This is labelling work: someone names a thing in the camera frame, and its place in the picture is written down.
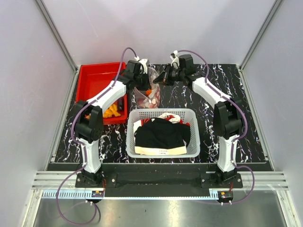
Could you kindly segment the clear zip top bag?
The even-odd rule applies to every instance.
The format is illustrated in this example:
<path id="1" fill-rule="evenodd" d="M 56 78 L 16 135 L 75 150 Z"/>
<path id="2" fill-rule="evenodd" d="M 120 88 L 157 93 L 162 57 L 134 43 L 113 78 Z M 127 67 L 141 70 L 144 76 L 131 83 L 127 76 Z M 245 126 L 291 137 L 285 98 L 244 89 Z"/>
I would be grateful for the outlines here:
<path id="1" fill-rule="evenodd" d="M 151 89 L 143 91 L 134 88 L 134 98 L 138 108 L 158 108 L 160 105 L 160 86 L 153 81 L 159 76 L 158 72 L 148 67 L 149 81 Z"/>

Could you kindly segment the yellow fake food pile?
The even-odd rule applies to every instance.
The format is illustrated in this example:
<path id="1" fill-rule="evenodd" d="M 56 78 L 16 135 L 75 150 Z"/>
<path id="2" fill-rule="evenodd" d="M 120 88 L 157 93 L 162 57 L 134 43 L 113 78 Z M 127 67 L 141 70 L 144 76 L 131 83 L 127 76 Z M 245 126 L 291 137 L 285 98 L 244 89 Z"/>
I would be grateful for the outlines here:
<path id="1" fill-rule="evenodd" d="M 112 104 L 103 114 L 103 118 L 120 117 L 116 104 Z"/>

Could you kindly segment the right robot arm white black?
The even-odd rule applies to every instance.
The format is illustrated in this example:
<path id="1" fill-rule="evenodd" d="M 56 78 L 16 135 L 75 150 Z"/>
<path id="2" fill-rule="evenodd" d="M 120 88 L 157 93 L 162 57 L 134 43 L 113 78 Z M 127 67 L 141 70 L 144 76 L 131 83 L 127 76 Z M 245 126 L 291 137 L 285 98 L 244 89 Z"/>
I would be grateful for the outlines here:
<path id="1" fill-rule="evenodd" d="M 237 175 L 236 146 L 245 123 L 240 108 L 241 100 L 220 91 L 206 75 L 196 71 L 192 52 L 180 55 L 174 51 L 170 58 L 172 62 L 165 66 L 153 82 L 164 86 L 183 82 L 213 108 L 213 131 L 219 138 L 219 158 L 217 170 L 211 174 L 210 181 L 219 187 L 226 187 Z"/>

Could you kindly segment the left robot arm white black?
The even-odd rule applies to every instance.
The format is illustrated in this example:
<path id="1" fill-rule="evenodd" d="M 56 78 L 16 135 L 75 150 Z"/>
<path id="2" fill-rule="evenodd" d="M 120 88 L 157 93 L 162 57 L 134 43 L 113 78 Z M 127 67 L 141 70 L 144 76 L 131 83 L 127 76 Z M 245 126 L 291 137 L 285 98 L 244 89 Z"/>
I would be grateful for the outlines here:
<path id="1" fill-rule="evenodd" d="M 87 101 L 80 100 L 76 103 L 77 114 L 72 123 L 71 138 L 80 144 L 82 151 L 82 167 L 77 174 L 91 187 L 98 187 L 102 183 L 98 143 L 104 129 L 103 114 L 115 101 L 134 88 L 151 88 L 148 65 L 148 59 L 129 60 L 126 68 L 119 69 L 105 89 Z"/>

